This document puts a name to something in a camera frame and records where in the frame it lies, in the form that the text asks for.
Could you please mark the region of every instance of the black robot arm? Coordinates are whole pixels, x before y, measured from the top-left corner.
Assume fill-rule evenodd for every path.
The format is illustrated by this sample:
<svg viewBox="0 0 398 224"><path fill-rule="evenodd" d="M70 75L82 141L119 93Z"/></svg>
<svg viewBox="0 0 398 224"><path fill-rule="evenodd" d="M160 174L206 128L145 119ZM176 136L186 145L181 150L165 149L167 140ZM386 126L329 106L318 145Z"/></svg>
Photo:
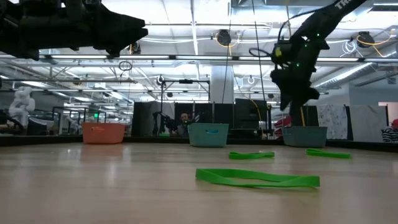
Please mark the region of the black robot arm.
<svg viewBox="0 0 398 224"><path fill-rule="evenodd" d="M366 0L337 0L312 11L313 14L289 40L281 40L278 36L271 55L275 63L271 78L280 89L281 110L290 103L290 114L293 114L308 100L319 98L319 92L310 88L310 78L316 72L315 64L320 51L329 49L325 39L336 29L342 18L364 2Z"/></svg>

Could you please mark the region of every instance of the hanging cable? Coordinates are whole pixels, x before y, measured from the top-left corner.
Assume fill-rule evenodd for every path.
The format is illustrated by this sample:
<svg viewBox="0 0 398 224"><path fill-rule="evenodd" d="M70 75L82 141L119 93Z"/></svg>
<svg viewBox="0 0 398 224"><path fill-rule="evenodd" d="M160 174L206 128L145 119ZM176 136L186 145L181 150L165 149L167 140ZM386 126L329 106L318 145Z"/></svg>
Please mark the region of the hanging cable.
<svg viewBox="0 0 398 224"><path fill-rule="evenodd" d="M285 0L285 5L286 5L286 14L287 14L287 20L289 21L290 16L289 16L289 0ZM287 24L289 27L289 36L292 36L292 27L290 25L290 22Z"/></svg>
<svg viewBox="0 0 398 224"><path fill-rule="evenodd" d="M256 31L256 40L257 40L257 49L260 50L259 45L259 34L257 32L257 21L256 21L256 10L254 9L254 0L251 0L252 8L253 8L253 16L254 16L254 29ZM261 90L262 90L262 98L264 100L264 107L267 108L266 104L266 94L264 93L264 81L262 80L262 69L261 69L261 57L259 55L259 66L260 66L260 77L261 77Z"/></svg>
<svg viewBox="0 0 398 224"><path fill-rule="evenodd" d="M234 75L234 78L235 78L236 85L238 86L238 89L239 89L239 91L241 92L241 94L242 94L245 98L247 98L248 100L250 100L250 101L254 104L254 106L256 107L257 114L259 115L259 121L261 121L261 113L260 113L260 109L259 109L257 103L256 103L254 100L252 100L252 99L250 99L249 97L247 97L247 96L242 92L241 87L239 86L238 80L236 79L236 76L235 76L235 75ZM262 127L260 127L260 128L261 128L261 137L263 137L263 135L264 135L264 130L263 130Z"/></svg>
<svg viewBox="0 0 398 224"><path fill-rule="evenodd" d="M394 32L394 30L391 30L391 31L390 31L390 34L389 34L389 37L388 37L387 40L383 40L383 41L378 42L378 43L368 43L368 42L362 41L362 40L359 39L359 38L361 37L360 35L356 36L356 41L358 41L358 42L361 43L361 44L366 44L366 45L370 45L370 46L377 46L377 45L381 45L381 44L384 44L384 43L389 42L389 41L391 40L391 37L392 37L392 33L393 33L393 32Z"/></svg>
<svg viewBox="0 0 398 224"><path fill-rule="evenodd" d="M231 19L231 16L229 16L229 31L228 31L229 34L231 33L231 23L232 23L232 19ZM230 47L227 47L226 49L227 49L227 50L226 50L226 56L228 56L229 50L230 50L231 48L230 48ZM228 71L228 57L226 58L226 63L225 63L225 76L224 76L223 99L222 99L222 101L221 101L222 104L224 104L224 96L225 96L225 85L226 85L226 74L227 74L227 71Z"/></svg>

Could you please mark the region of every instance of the resistance band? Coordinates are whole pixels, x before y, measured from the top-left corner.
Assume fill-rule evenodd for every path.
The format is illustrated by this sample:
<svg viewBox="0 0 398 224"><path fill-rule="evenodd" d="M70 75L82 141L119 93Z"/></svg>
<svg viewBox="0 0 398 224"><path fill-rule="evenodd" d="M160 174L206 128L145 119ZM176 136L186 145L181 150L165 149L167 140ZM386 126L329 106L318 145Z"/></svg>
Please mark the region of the resistance band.
<svg viewBox="0 0 398 224"><path fill-rule="evenodd" d="M274 152L257 152L257 153L229 152L230 159L260 159L265 157L275 157L275 153Z"/></svg>
<svg viewBox="0 0 398 224"><path fill-rule="evenodd" d="M323 156L323 157L334 157L334 158L342 158L342 159L351 158L351 154L348 154L348 153L326 152L326 151L322 151L319 149L307 149L306 153L309 156Z"/></svg>
<svg viewBox="0 0 398 224"><path fill-rule="evenodd" d="M265 180L270 183L248 184L229 178ZM237 169L197 169L196 178L212 184L234 187L319 187L319 176L276 175Z"/></svg>

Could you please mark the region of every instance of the cable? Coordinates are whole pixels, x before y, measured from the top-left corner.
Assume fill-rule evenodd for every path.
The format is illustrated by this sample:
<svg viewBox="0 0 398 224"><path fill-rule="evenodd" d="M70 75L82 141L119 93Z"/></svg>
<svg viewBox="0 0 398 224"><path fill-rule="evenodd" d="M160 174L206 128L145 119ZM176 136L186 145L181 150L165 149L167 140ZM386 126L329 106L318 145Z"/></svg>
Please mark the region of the cable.
<svg viewBox="0 0 398 224"><path fill-rule="evenodd" d="M289 20L290 19L290 16L289 16L289 0L285 0L285 5L286 5L287 20ZM287 25L289 27L289 34L290 34L290 36L292 36L292 28L291 28L290 22Z"/></svg>
<svg viewBox="0 0 398 224"><path fill-rule="evenodd" d="M285 21L285 22L282 24L282 26L280 27L280 29L279 29L278 39L277 39L277 40L278 40L278 41L280 40L280 35L282 34L282 30L283 30L284 26L286 25L286 23L290 22L291 19L294 19L294 18L297 18L297 17L300 17L300 16L304 16L304 15L307 15L307 14L309 14L309 13L314 13L314 12L317 12L318 10L320 10L320 9L314 9L314 10L311 10L311 11L308 11L308 12L303 12L303 13L297 14L297 15L291 17L290 19L288 19L287 21Z"/></svg>
<svg viewBox="0 0 398 224"><path fill-rule="evenodd" d="M231 23L232 23L232 19L229 18L229 31L228 31L229 34L231 33ZM230 50L231 48L230 48L230 47L227 47L226 49L227 49L227 50L226 50L226 55L228 56L229 50ZM229 57L226 58L226 63L225 63L225 76L224 76L223 99L222 99L222 101L221 101L222 104L224 104L225 85L226 85L226 74L227 74L227 71L228 71L228 58L229 58Z"/></svg>
<svg viewBox="0 0 398 224"><path fill-rule="evenodd" d="M253 17L254 17L254 28L256 30L256 40L257 40L257 49L260 50L260 45L259 45L259 34L257 32L257 21L256 21L256 10L254 8L254 0L251 0L252 3L252 8L253 8ZM262 90L262 98L263 98L263 104L264 107L267 108L266 105L266 94L264 93L264 81L262 80L262 69L261 69L261 57L259 55L259 66L260 66L260 77L261 77L261 90Z"/></svg>
<svg viewBox="0 0 398 224"><path fill-rule="evenodd" d="M381 44L384 44L384 43L389 42L389 41L391 40L391 37L392 37L392 33L393 33L393 32L394 32L394 31L391 30L391 33L389 34L388 39L387 39L387 40L384 40L384 41L382 41L382 42L379 42L379 43L367 43L367 42L365 42L365 41L362 41L362 40L359 39L359 38L361 37L360 35L357 35L357 36L356 36L356 41L358 41L358 42L361 43L361 44L366 44L366 45L370 45L370 46L377 46L377 45L381 45Z"/></svg>
<svg viewBox="0 0 398 224"><path fill-rule="evenodd" d="M236 76L235 76L235 75L234 75L234 78L235 78L235 82L236 82L236 85L238 86L239 91L241 92L241 94L242 94L245 98L247 98L248 100L250 100L250 101L254 104L254 106L256 107L256 110L257 110L257 114L259 115L259 121L262 121L260 109L259 109L257 103L254 102L254 100L252 100L252 99L250 99L249 97L247 97L247 96L242 92L241 87L239 86L238 80L236 79ZM263 135L264 135L264 130L262 129L262 127L260 127L260 128L261 128L261 138L262 138Z"/></svg>
<svg viewBox="0 0 398 224"><path fill-rule="evenodd" d="M373 45L372 47L376 50L376 52L380 55L380 57L386 57L382 53L380 53L379 49L377 49L375 45Z"/></svg>

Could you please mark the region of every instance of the table surface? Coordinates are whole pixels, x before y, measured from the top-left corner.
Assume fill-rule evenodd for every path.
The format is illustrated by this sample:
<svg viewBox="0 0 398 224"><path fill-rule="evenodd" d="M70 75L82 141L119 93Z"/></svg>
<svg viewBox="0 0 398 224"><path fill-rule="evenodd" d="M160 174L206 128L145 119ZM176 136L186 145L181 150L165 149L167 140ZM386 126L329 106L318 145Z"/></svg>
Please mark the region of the table surface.
<svg viewBox="0 0 398 224"><path fill-rule="evenodd" d="M375 224L398 221L398 154L353 159L283 146L53 144L0 148L1 223ZM229 151L274 151L234 161ZM319 175L318 189L245 189L195 179L196 168Z"/></svg>

